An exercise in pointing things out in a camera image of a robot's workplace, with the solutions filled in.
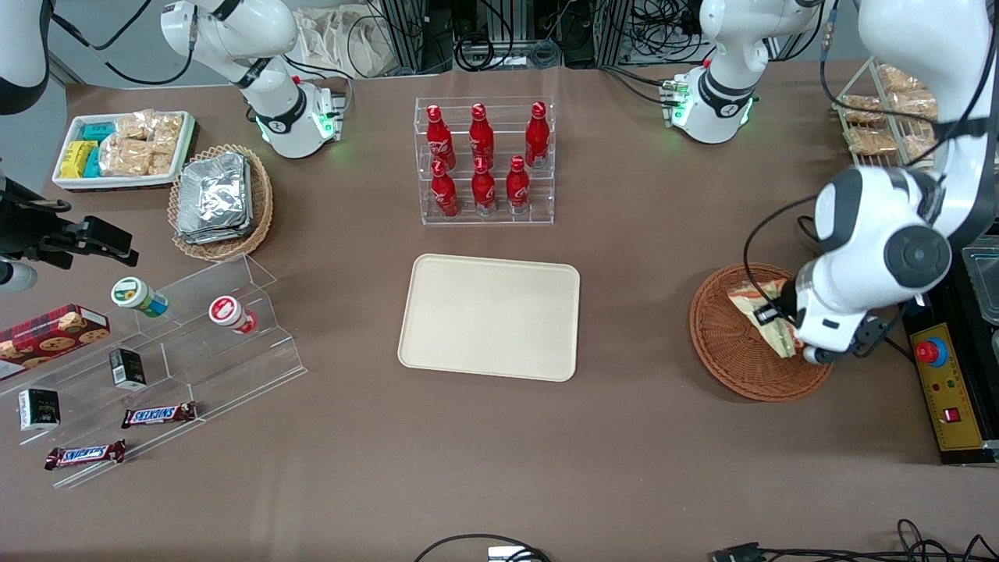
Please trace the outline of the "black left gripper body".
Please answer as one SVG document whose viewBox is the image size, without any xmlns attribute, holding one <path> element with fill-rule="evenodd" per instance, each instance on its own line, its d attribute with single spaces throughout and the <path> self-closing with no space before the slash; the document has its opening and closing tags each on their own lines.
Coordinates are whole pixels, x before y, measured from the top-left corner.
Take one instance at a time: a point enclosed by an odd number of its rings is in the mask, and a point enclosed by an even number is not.
<svg viewBox="0 0 999 562">
<path fill-rule="evenodd" d="M 793 327 L 799 327 L 803 318 L 803 308 L 797 296 L 798 277 L 799 275 L 795 275 L 789 278 L 779 293 L 779 314 Z"/>
</svg>

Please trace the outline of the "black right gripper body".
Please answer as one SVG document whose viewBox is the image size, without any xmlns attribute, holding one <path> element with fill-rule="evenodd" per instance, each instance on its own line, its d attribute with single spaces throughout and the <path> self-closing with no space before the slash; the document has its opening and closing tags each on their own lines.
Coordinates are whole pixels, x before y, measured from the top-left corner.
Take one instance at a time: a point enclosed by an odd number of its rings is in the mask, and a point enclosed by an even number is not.
<svg viewBox="0 0 999 562">
<path fill-rule="evenodd" d="M 49 200 L 4 178 L 1 189 L 1 256 L 12 260 L 72 262 L 70 252 L 49 247 L 48 240 L 63 240 L 65 228 L 72 222 L 60 217 L 72 205 L 63 200 Z"/>
</svg>

